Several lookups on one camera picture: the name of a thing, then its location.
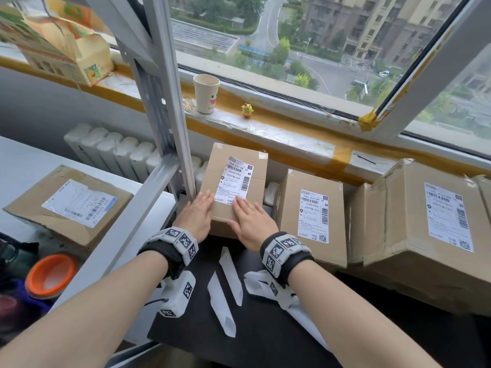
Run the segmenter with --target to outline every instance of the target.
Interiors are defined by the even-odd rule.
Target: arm
[[[278,232],[260,205],[237,197],[233,209],[239,223],[229,224],[248,249],[259,252],[264,240]],[[295,266],[288,283],[344,367],[440,367],[393,322],[314,261]]]
[[[212,202],[209,191],[200,193],[174,225],[200,243],[210,230]],[[18,335],[0,350],[0,366],[104,366],[167,270],[160,253],[139,254]]]

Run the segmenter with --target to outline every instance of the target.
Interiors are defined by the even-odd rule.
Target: white table
[[[112,185],[133,194],[135,194],[141,186],[138,182],[99,170],[77,161],[50,154],[46,151],[4,137],[0,137],[0,155],[0,208],[10,204],[60,164],[78,169],[88,175],[111,183]],[[176,203],[173,195],[163,192],[130,243],[117,258],[111,271],[114,271],[134,258],[143,242],[162,228],[167,217],[175,207]],[[40,235],[40,232],[33,226],[22,222],[3,210],[0,210],[0,231],[19,241],[40,241],[43,243],[43,241],[52,240],[52,238]],[[113,247],[101,248],[98,246],[80,268],[79,274],[91,273],[94,266],[109,266],[109,263],[105,262],[104,258],[100,257],[103,253],[107,253],[107,251],[114,250],[113,253],[116,253],[119,249],[117,243],[113,244]],[[77,277],[77,281],[72,281],[69,284],[58,301],[65,301],[72,295],[80,292],[89,284],[90,283],[84,284],[83,276]],[[158,297],[160,293],[162,293],[162,289],[154,291],[152,299]],[[130,328],[125,338],[126,340],[136,344],[148,341],[146,339],[146,334],[157,312],[158,305],[158,303],[154,303],[142,310],[140,315],[138,315],[137,320]]]

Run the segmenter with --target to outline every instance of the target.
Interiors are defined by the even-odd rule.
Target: hand
[[[207,190],[200,192],[193,203],[188,202],[174,221],[174,226],[186,229],[198,241],[202,242],[210,232],[212,221],[211,207],[214,194]]]
[[[237,196],[232,203],[232,209],[239,223],[228,221],[228,225],[237,234],[242,244],[253,252],[259,253],[263,242],[279,231],[276,222],[257,203],[252,205],[247,199]]]

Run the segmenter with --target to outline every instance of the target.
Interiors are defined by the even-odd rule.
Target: black table
[[[209,236],[188,267],[196,286],[185,314],[178,319],[158,314],[148,338],[233,368],[340,367],[334,355],[276,302],[251,296],[242,285],[242,306],[236,305],[218,263],[223,246],[229,248],[240,279],[246,272],[262,269],[259,255],[246,250],[239,241]],[[210,305],[207,285],[214,271],[237,326],[235,338],[224,333]],[[456,317],[349,275],[338,277],[399,325],[443,367],[487,366],[471,316]]]

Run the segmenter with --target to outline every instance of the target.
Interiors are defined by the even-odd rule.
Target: wrist tracker
[[[163,229],[145,241],[138,254],[153,250],[162,254],[169,262],[165,277],[177,279],[184,267],[189,265],[198,252],[198,242],[189,231],[172,226]]]
[[[295,236],[280,231],[261,245],[261,258],[266,270],[282,286],[288,285],[288,275],[304,260],[314,260],[311,250]]]

